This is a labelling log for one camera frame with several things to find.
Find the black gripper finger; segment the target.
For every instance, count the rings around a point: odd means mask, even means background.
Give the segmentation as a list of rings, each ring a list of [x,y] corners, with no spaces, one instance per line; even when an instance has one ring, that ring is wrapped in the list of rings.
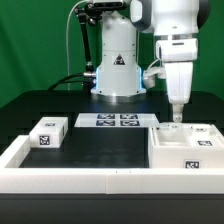
[[[174,122],[181,122],[182,121],[182,115],[183,115],[183,104],[173,104],[173,121]]]

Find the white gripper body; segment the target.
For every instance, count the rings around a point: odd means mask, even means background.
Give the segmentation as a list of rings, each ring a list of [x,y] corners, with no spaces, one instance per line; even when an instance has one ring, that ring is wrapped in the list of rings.
[[[156,42],[156,57],[165,69],[168,99],[171,104],[186,104],[189,101],[193,62],[197,56],[196,38]]]

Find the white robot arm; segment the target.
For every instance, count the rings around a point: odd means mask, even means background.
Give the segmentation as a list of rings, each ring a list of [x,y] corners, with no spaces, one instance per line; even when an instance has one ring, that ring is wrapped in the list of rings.
[[[173,120],[182,121],[191,93],[197,33],[210,14],[209,0],[88,0],[86,13],[102,20],[102,62],[91,93],[109,101],[130,99],[166,80]],[[160,63],[142,71],[137,34],[151,33]]]

